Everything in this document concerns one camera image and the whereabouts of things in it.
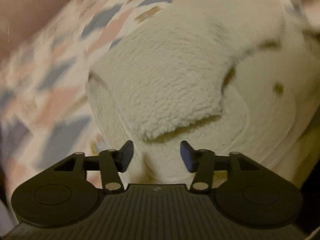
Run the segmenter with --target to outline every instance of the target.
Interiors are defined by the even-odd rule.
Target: bed
[[[109,147],[85,94],[90,66],[122,37],[173,0],[71,0],[33,39],[0,65],[1,165],[7,198],[15,188],[73,152]],[[281,0],[305,17],[300,0]],[[316,8],[309,9],[311,14]],[[318,111],[290,154],[272,170],[300,187],[320,158]],[[101,187],[100,176],[88,181]]]

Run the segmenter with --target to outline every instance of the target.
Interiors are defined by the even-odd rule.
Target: pink fabric
[[[36,33],[69,0],[0,0],[0,59]]]

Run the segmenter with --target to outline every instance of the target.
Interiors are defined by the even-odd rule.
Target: white sherpa fleece
[[[278,0],[179,0],[123,38],[92,68],[141,139],[221,114],[231,66],[277,41]]]
[[[320,61],[291,22],[281,40],[282,46],[256,52],[236,66],[236,74],[224,90],[221,116],[153,141],[141,140],[130,130],[105,83],[93,75],[87,94],[106,141],[112,148],[120,148],[128,139],[134,142],[134,157],[121,175],[123,182],[190,184],[193,176],[179,153],[182,140],[217,155],[241,151],[269,168],[289,155],[292,141],[302,134],[319,105]],[[282,94],[273,91],[276,82],[283,84]],[[306,108],[315,96],[318,102]]]

